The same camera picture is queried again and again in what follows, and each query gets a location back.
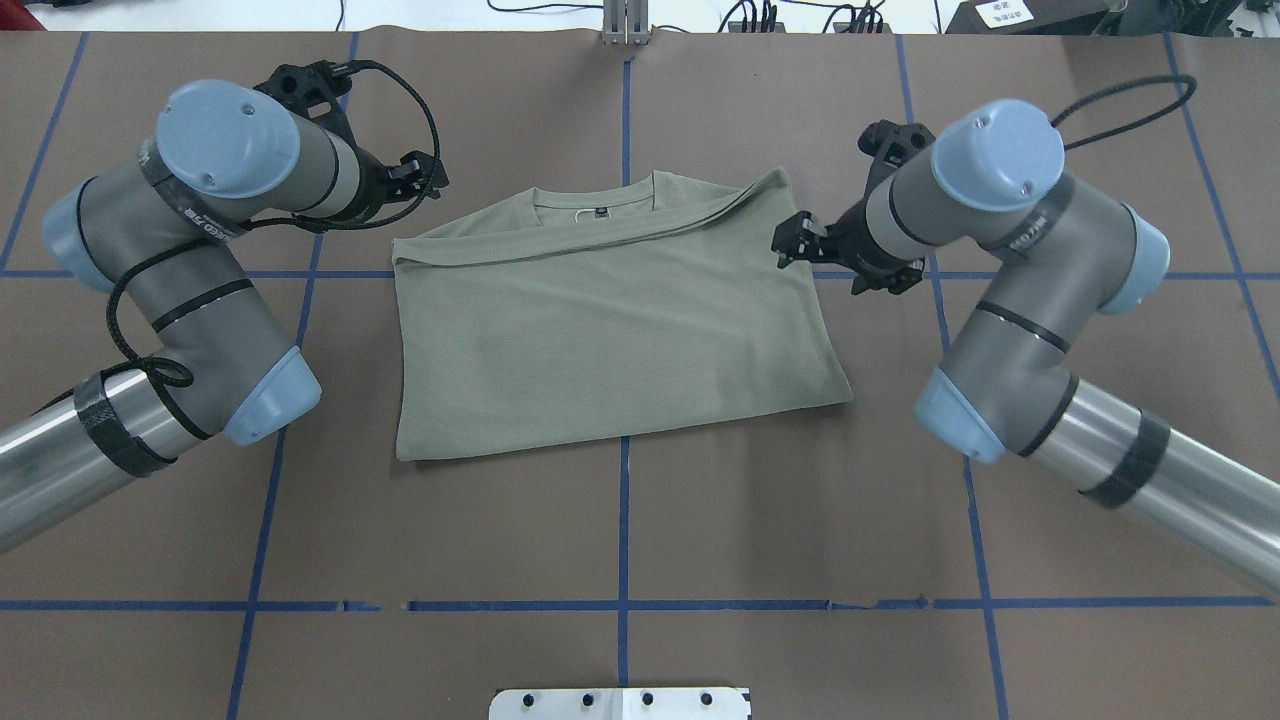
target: black tape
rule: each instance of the black tape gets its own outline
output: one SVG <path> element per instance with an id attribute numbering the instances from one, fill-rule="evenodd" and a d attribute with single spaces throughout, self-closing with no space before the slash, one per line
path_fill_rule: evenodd
<path id="1" fill-rule="evenodd" d="M 1062 415 L 1066 414 L 1066 409 L 1071 406 L 1071 400 L 1075 397 L 1075 391 L 1079 387 L 1080 387 L 1080 377 L 1076 375 L 1075 373 L 1071 373 L 1071 380 L 1066 383 L 1066 392 L 1064 392 L 1062 397 L 1057 401 L 1057 407 L 1053 409 L 1053 414 L 1050 415 L 1048 421 L 1044 423 L 1044 427 L 1042 427 L 1041 430 L 1036 433 L 1036 437 L 1032 438 L 1032 441 L 1027 443 L 1027 447 L 1021 448 L 1018 452 L 1018 455 L 1023 457 L 1030 457 L 1033 452 L 1039 450 L 1039 446 L 1044 445 L 1044 438 L 1047 438 L 1048 434 L 1053 432 L 1053 428 L 1057 427 L 1057 421 L 1061 420 Z"/>
<path id="2" fill-rule="evenodd" d="M 1062 176 L 1062 179 L 1032 208 L 1032 211 L 1018 223 L 1018 227 L 997 240 L 992 247 L 986 249 L 1000 259 L 1001 263 L 1021 263 L 1027 254 L 1037 242 L 1053 229 L 1066 206 L 1075 195 L 1075 179 L 1071 176 Z"/>
<path id="3" fill-rule="evenodd" d="M 1080 491 L 1080 495 L 1108 510 L 1120 507 L 1147 484 L 1169 448 L 1172 433 L 1169 423 L 1146 411 L 1140 413 L 1138 437 L 1133 438 L 1116 469 L 1107 479 L 1093 486 L 1093 489 Z"/>
<path id="4" fill-rule="evenodd" d="M 992 315 L 1002 320 L 1007 320 L 1018 325 L 1019 328 L 1023 328 L 1024 331 L 1032 333 L 1033 336 L 1043 340 L 1044 342 L 1052 345 L 1053 347 L 1061 350 L 1064 354 L 1071 350 L 1071 343 L 1066 342 L 1066 338 L 1059 336 L 1053 331 L 1046 328 L 1044 325 L 1041 325 L 1039 323 L 1032 320 L 1030 318 L 1024 318 L 1018 313 L 1014 313 L 1009 307 L 1005 307 L 1002 305 L 996 305 L 995 302 L 988 302 L 986 300 L 979 300 L 978 306 L 974 307 L 974 310 L 991 313 Z"/>
<path id="5" fill-rule="evenodd" d="M 196 297 L 192 297 L 191 300 L 183 302 L 182 305 L 174 307 L 173 310 L 169 310 L 164 315 L 160 315 L 151 323 L 151 329 L 154 329 L 155 332 L 160 332 L 172 325 L 174 322 L 182 319 L 187 314 L 195 310 L 200 310 L 201 307 L 209 305 L 210 302 L 214 302 L 215 300 L 219 300 L 233 292 L 239 292 L 242 290 L 247 290 L 251 287 L 253 287 L 253 283 L 248 278 L 241 278 L 238 281 L 232 281 L 229 283 L 220 284 L 214 290 L 210 290 L 209 292 L 204 292 L 201 295 L 197 295 Z"/>
<path id="6" fill-rule="evenodd" d="M 902 218 L 897 215 L 897 205 L 893 202 L 893 186 L 888 186 L 888 214 L 893 215 L 893 222 L 897 223 L 897 229 L 902 231 L 902 234 L 924 245 L 925 247 L 936 247 L 932 242 L 916 236 L 914 232 L 909 231 L 902 223 Z"/>
<path id="7" fill-rule="evenodd" d="M 169 165 L 165 165 L 154 141 L 142 142 L 142 147 L 138 150 L 138 168 L 142 169 L 142 177 L 156 191 L 156 195 L 169 208 L 173 208 L 178 217 L 200 232 L 221 243 L 230 242 L 248 232 L 236 220 L 214 210 L 198 192 L 175 178 L 169 170 Z"/>
<path id="8" fill-rule="evenodd" d="M 76 416 L 79 418 L 93 445 L 116 468 L 134 478 L 145 478 L 165 465 L 172 465 L 173 460 L 156 455 L 142 438 L 129 434 L 106 397 L 104 382 L 102 373 L 97 373 L 76 386 L 72 393 L 76 401 Z"/>

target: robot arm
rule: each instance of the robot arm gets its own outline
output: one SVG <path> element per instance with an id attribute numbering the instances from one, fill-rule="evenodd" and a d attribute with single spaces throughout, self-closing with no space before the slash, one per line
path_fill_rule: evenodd
<path id="1" fill-rule="evenodd" d="M 337 96 L 360 63 L 282 65 L 259 90 L 189 83 L 136 161 L 46 214 L 59 264 L 111 292 L 109 329 L 129 361 L 0 433 L 0 552 L 204 439 L 250 445 L 320 400 L 293 333 L 227 242 L 268 209 L 315 232 L 360 229 L 384 202 L 439 196 L 448 181 L 435 158 L 415 151 L 389 168 L 356 145 Z M 311 118 L 321 104 L 329 113 Z M 125 290 L 164 345 L 151 357 L 131 355 L 114 327 Z"/>
<path id="2" fill-rule="evenodd" d="M 1061 365 L 1093 313 L 1125 313 L 1156 290 L 1165 236 L 1066 170 L 1057 131 L 1023 101 L 979 108 L 937 141 L 884 120 L 859 146 L 876 158 L 863 200 L 827 228 L 808 213 L 778 225 L 780 266 L 838 263 L 859 273 L 855 295 L 896 295 L 960 237 L 1002 261 L 916 402 L 919 421 L 982 462 L 1038 460 L 1280 592 L 1280 486 Z"/>

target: white floor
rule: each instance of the white floor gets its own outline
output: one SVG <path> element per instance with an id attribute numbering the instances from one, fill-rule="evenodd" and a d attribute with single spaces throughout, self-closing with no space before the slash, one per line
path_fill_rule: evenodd
<path id="1" fill-rule="evenodd" d="M 346 3 L 342 29 L 381 24 L 412 29 L 545 31 L 599 28 L 600 10 L 498 13 L 484 0 L 95 0 L 55 9 L 31 5 L 49 29 L 70 31 L 325 31 L 334 29 Z M 495 0 L 499 6 L 536 5 L 544 0 Z M 598 0 L 585 0 L 591 4 Z M 652 24 L 673 24 L 692 32 L 714 32 L 732 0 L 650 0 Z M 938 0 L 946 27 L 959 0 Z M 787 32 L 819 32 L 829 10 L 783 3 L 778 20 Z M 886 22 L 900 33 L 937 32 L 932 0 L 886 0 Z M 1233 20 L 1263 37 L 1280 37 L 1274 15 L 1242 9 Z"/>

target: black strap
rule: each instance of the black strap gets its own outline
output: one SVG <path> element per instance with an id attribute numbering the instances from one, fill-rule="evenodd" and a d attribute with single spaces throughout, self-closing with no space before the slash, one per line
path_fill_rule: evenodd
<path id="1" fill-rule="evenodd" d="M 1032 333 L 1033 336 L 1043 340 L 1044 342 L 1052 345 L 1053 347 L 1061 350 L 1064 354 L 1071 350 L 1071 343 L 1066 342 L 1066 338 L 1064 338 L 1062 336 L 1055 333 L 1053 331 L 1037 323 L 1036 320 L 1032 320 L 1030 318 L 1025 318 L 1023 315 L 1019 315 L 1018 313 L 1014 313 L 1012 310 L 1005 307 L 1004 305 L 996 305 L 995 302 L 979 300 L 978 306 L 974 307 L 974 310 L 991 313 L 992 315 L 1005 322 L 1012 323 L 1019 328 L 1023 328 L 1024 331 Z"/>
<path id="2" fill-rule="evenodd" d="M 155 188 L 160 199 L 173 208 L 178 217 L 200 232 L 223 243 L 248 232 L 236 220 L 214 210 L 198 192 L 175 178 L 169 165 L 165 165 L 160 151 L 156 150 L 155 141 L 142 142 L 142 147 L 138 149 L 138 168 L 142 169 L 142 177 L 146 178 L 147 184 Z"/>
<path id="3" fill-rule="evenodd" d="M 1108 510 L 1120 507 L 1147 484 L 1147 480 L 1156 474 L 1165 450 L 1169 448 L 1169 437 L 1172 432 L 1169 423 L 1146 411 L 1140 413 L 1138 437 L 1133 438 L 1116 469 L 1093 489 L 1080 491 L 1080 495 Z"/>
<path id="4" fill-rule="evenodd" d="M 196 297 L 192 297 L 191 300 L 183 302 L 182 305 L 174 307 L 173 310 L 169 310 L 164 315 L 160 315 L 159 318 L 151 322 L 151 329 L 154 329 L 155 332 L 160 332 L 172 325 L 173 323 L 175 323 L 177 320 L 180 320 L 187 314 L 200 310 L 201 307 L 209 305 L 210 302 L 214 302 L 215 300 L 220 300 L 233 292 L 239 292 L 242 290 L 248 290 L 251 287 L 253 287 L 253 282 L 250 281 L 248 278 L 241 278 L 238 281 L 223 283 L 215 287 L 214 290 L 210 290 L 209 292 L 202 292 Z"/>
<path id="5" fill-rule="evenodd" d="M 134 478 L 145 478 L 173 464 L 173 460 L 156 455 L 142 438 L 129 434 L 106 397 L 102 373 L 86 378 L 76 386 L 72 396 L 76 400 L 76 416 L 88 438 L 116 468 Z"/>

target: metal tube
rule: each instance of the metal tube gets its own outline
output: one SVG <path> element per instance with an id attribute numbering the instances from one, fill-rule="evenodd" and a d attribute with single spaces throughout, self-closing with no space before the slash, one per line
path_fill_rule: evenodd
<path id="1" fill-rule="evenodd" d="M 1280 597 L 1280 486 L 1172 430 L 1156 474 L 1120 511 L 1190 541 Z"/>
<path id="2" fill-rule="evenodd" d="M 1091 492 L 1123 474 L 1126 459 L 1129 468 L 1140 465 L 1133 460 L 1142 424 L 1137 407 L 1082 380 L 1032 457 Z M 1175 429 L 1149 477 L 1129 478 L 1139 489 L 1116 506 L 1120 512 L 1190 542 L 1280 597 L 1280 486 Z"/>
<path id="3" fill-rule="evenodd" d="M 124 427 L 164 457 L 200 441 L 174 420 L 146 375 L 122 373 L 105 383 Z M 133 480 L 93 445 L 73 398 L 0 433 L 0 552 L 26 542 Z"/>

